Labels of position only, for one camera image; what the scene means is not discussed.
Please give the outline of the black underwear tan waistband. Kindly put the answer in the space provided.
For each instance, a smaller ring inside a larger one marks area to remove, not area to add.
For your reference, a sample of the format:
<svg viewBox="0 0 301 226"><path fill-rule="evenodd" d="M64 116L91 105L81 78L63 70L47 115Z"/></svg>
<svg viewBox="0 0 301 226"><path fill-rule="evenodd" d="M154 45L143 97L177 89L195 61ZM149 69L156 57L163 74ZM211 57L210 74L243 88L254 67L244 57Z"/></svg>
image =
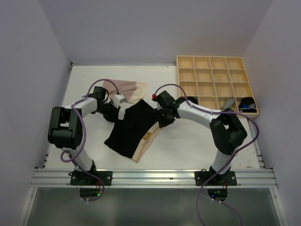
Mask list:
<svg viewBox="0 0 301 226"><path fill-rule="evenodd" d="M118 154L139 162L160 131L156 109L140 100L125 110L122 120L115 122L104 144Z"/></svg>

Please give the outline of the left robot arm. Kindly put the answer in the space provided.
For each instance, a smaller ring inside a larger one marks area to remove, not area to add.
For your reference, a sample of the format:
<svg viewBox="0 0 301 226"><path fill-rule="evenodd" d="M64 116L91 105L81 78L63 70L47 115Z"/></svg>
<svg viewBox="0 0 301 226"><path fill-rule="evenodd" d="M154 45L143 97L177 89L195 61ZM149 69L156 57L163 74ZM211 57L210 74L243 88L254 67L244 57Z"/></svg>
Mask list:
<svg viewBox="0 0 301 226"><path fill-rule="evenodd" d="M98 179L95 163L85 151L87 129L84 117L99 113L105 120L116 122L121 103L127 99L117 92L109 97L103 87L94 87L92 93L81 100L68 105L56 106L52 109L48 128L48 141L61 149L60 159L64 163L71 162L76 172L82 172L81 179L87 185L94 184Z"/></svg>

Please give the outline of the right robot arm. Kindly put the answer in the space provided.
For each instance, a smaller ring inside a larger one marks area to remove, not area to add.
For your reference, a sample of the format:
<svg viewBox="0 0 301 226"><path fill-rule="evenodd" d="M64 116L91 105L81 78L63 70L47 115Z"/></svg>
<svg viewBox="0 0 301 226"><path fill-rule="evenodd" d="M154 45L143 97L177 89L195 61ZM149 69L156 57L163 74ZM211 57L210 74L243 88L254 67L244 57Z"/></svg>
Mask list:
<svg viewBox="0 0 301 226"><path fill-rule="evenodd" d="M229 108L215 111L183 97L174 99L167 91L154 94L152 100L157 103L160 128L172 124L175 119L186 119L210 129L217 153L209 178L215 185L224 182L231 157L247 137L247 131L234 111Z"/></svg>

